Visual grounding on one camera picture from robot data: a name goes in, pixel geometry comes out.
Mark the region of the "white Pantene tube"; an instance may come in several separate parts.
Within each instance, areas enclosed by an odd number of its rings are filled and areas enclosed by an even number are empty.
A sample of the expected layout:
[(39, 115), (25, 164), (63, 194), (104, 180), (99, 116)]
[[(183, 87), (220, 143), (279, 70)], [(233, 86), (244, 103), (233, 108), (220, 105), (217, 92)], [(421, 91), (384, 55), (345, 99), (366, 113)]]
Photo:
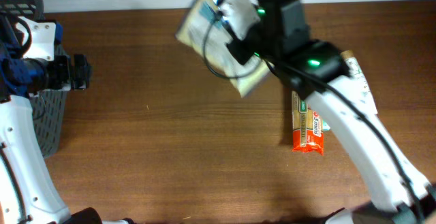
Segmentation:
[(346, 50), (341, 53), (341, 56), (349, 67), (351, 77), (359, 84), (359, 91), (362, 93), (363, 100), (368, 106), (368, 109), (373, 114), (378, 114), (373, 94), (354, 53), (351, 50)]

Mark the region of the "large cream wipes bag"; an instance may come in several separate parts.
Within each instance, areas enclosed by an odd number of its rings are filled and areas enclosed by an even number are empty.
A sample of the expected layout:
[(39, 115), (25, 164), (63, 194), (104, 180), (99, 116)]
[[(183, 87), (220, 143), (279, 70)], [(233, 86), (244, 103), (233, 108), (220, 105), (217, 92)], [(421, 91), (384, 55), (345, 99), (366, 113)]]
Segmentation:
[(268, 75), (269, 69), (261, 58), (255, 56), (246, 65), (236, 62), (225, 46), (232, 40), (224, 27), (228, 22), (217, 20), (214, 16), (216, 10), (213, 0), (193, 0), (175, 37), (201, 57), (206, 57), (214, 73), (230, 81), (240, 96), (245, 97)]

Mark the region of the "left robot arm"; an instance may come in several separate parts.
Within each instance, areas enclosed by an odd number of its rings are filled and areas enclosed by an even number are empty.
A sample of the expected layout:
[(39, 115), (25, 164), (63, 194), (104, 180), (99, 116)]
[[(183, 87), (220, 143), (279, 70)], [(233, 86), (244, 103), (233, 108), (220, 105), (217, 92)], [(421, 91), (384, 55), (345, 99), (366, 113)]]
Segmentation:
[(82, 54), (56, 54), (55, 21), (1, 13), (1, 211), (4, 223), (101, 223), (94, 208), (72, 214), (37, 141), (31, 99), (43, 91), (84, 90), (92, 67)]

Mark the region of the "San Remo spaghetti pack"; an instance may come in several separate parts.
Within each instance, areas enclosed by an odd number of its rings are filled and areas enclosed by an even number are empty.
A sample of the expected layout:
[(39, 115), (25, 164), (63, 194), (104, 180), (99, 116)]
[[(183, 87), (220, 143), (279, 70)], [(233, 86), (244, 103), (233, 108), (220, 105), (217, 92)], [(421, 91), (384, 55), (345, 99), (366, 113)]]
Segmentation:
[(292, 91), (293, 152), (324, 154), (324, 132), (321, 116)]

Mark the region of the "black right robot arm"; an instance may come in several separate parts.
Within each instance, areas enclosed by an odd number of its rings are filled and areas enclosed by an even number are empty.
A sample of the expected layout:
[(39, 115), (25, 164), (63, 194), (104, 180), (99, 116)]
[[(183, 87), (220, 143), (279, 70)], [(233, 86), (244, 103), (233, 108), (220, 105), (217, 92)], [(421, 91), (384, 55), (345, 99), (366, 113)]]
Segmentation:
[(271, 62), (283, 84), (330, 125), (365, 182), (370, 202), (312, 223), (423, 223), (435, 213), (435, 185), (402, 153), (366, 104), (340, 50), (313, 39), (300, 0), (218, 0), (228, 50), (240, 63)]

